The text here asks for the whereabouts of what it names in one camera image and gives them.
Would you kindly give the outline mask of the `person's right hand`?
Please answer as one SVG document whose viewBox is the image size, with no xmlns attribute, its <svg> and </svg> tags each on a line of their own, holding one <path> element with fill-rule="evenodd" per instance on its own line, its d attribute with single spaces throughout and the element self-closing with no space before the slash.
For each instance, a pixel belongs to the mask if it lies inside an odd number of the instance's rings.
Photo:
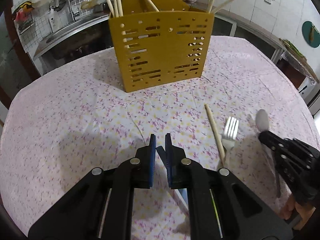
<svg viewBox="0 0 320 240">
<path fill-rule="evenodd" d="M 316 208 L 313 207 L 311 204 L 300 205 L 296 202 L 293 194 L 291 194 L 287 202 L 281 209 L 279 216 L 282 219 L 288 220 L 291 217 L 293 210 L 296 210 L 301 216 L 301 221 L 294 227 L 294 229 L 301 230 L 304 227 L 304 225 L 308 222 L 308 220 L 311 218 L 315 209 Z"/>
</svg>

